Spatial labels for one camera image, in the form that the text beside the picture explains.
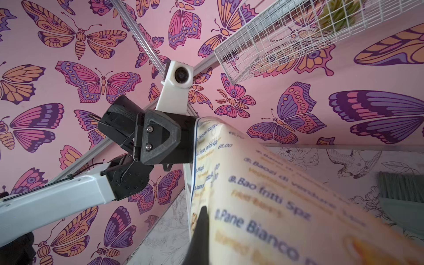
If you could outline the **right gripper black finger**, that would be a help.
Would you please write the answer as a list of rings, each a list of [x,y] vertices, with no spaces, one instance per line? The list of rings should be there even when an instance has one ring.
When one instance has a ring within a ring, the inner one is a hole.
[[[209,264],[209,214],[206,206],[200,211],[183,265]]]

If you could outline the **laminated dim sum menu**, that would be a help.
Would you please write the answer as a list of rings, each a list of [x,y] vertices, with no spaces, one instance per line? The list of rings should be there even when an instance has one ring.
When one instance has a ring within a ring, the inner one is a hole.
[[[209,265],[421,265],[424,250],[210,117],[194,127],[189,227],[209,214]]]

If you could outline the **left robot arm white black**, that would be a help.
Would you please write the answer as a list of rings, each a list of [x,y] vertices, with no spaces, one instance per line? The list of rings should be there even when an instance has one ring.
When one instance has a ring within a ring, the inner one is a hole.
[[[39,189],[1,199],[1,246],[34,230],[97,205],[142,192],[156,165],[170,170],[190,163],[195,116],[188,99],[161,95],[155,109],[143,110],[119,97],[102,117],[100,130],[125,154],[110,162]]]

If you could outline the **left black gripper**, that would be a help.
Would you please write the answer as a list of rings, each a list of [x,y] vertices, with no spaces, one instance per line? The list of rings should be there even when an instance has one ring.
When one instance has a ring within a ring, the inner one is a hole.
[[[145,165],[192,163],[197,118],[159,110],[140,112],[133,135],[133,159]]]

